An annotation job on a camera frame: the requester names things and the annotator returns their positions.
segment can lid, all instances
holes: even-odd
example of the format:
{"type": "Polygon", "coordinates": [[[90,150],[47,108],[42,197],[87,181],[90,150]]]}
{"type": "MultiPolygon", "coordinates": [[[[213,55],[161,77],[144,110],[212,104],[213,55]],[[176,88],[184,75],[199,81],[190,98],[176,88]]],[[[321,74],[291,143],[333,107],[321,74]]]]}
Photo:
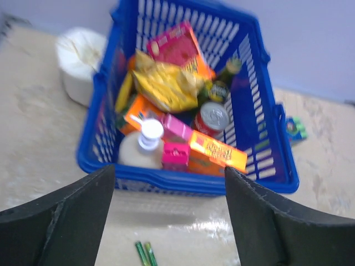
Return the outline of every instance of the can lid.
{"type": "Polygon", "coordinates": [[[201,107],[200,113],[206,126],[216,131],[224,130],[230,122],[227,110],[218,103],[205,103],[201,107]]]}

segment white bottle cap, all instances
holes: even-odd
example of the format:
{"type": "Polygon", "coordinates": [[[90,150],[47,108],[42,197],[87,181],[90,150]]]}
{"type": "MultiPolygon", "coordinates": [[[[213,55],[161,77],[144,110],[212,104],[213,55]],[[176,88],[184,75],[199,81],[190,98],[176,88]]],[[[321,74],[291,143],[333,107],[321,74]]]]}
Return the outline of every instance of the white bottle cap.
{"type": "Polygon", "coordinates": [[[141,132],[138,137],[138,144],[142,151],[154,151],[158,147],[159,141],[164,134],[164,128],[161,122],[159,122],[157,119],[145,119],[142,121],[133,115],[130,117],[141,124],[141,132]]]}

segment food package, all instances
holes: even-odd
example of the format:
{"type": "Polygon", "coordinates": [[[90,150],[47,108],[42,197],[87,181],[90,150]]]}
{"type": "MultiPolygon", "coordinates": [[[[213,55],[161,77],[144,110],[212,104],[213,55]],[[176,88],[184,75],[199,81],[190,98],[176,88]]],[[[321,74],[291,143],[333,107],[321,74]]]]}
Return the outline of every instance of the food package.
{"type": "Polygon", "coordinates": [[[141,125],[137,121],[133,120],[131,115],[138,117],[140,120],[147,118],[155,118],[160,120],[163,112],[161,112],[141,94],[132,95],[127,106],[120,114],[118,114],[116,118],[116,128],[124,135],[141,129],[141,125]]]}
{"type": "Polygon", "coordinates": [[[122,110],[127,105],[129,96],[133,89],[133,77],[132,73],[129,71],[124,78],[115,105],[116,113],[122,112],[122,110]]]}
{"type": "Polygon", "coordinates": [[[189,141],[191,148],[189,171],[204,175],[224,176],[226,166],[246,173],[247,154],[223,142],[193,131],[189,141]]]}
{"type": "Polygon", "coordinates": [[[166,142],[188,143],[192,135],[192,129],[171,114],[161,118],[164,127],[163,140],[166,142]]]}
{"type": "Polygon", "coordinates": [[[190,146],[188,144],[166,142],[164,143],[161,163],[163,169],[186,172],[189,164],[190,146]]]}
{"type": "Polygon", "coordinates": [[[205,78],[180,67],[155,62],[136,52],[135,88],[163,112],[178,113],[197,107],[197,95],[205,78]]]}
{"type": "Polygon", "coordinates": [[[208,66],[189,22],[172,27],[147,43],[154,60],[171,63],[212,79],[215,73],[208,66]]]}
{"type": "Polygon", "coordinates": [[[55,44],[62,85],[70,98],[86,107],[91,103],[93,75],[99,70],[106,43],[99,33],[73,28],[55,44]]]}

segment shopping basket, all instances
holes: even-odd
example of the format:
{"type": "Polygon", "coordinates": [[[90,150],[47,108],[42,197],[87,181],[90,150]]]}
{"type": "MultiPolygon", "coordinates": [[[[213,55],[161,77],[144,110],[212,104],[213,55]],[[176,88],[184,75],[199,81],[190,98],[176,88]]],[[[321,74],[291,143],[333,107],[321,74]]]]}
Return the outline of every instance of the shopping basket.
{"type": "Polygon", "coordinates": [[[298,189],[298,176],[286,137],[285,112],[275,104],[258,21],[217,2],[202,0],[121,0],[87,113],[77,161],[85,172],[116,164],[116,188],[191,196],[225,195],[224,178],[151,170],[117,164],[123,134],[115,128],[114,105],[135,49],[149,39],[190,21],[208,64],[221,70],[237,55],[242,69],[225,104],[231,124],[217,139],[248,154],[248,177],[280,193],[298,189]]]}

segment white roll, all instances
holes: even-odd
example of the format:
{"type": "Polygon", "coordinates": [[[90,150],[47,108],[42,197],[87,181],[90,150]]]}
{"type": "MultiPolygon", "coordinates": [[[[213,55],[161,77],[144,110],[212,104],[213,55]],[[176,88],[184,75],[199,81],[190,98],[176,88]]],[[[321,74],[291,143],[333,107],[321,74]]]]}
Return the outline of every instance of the white roll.
{"type": "Polygon", "coordinates": [[[105,36],[90,29],[73,28],[56,42],[62,85],[69,97],[88,107],[94,91],[93,75],[106,48],[105,36]]]}

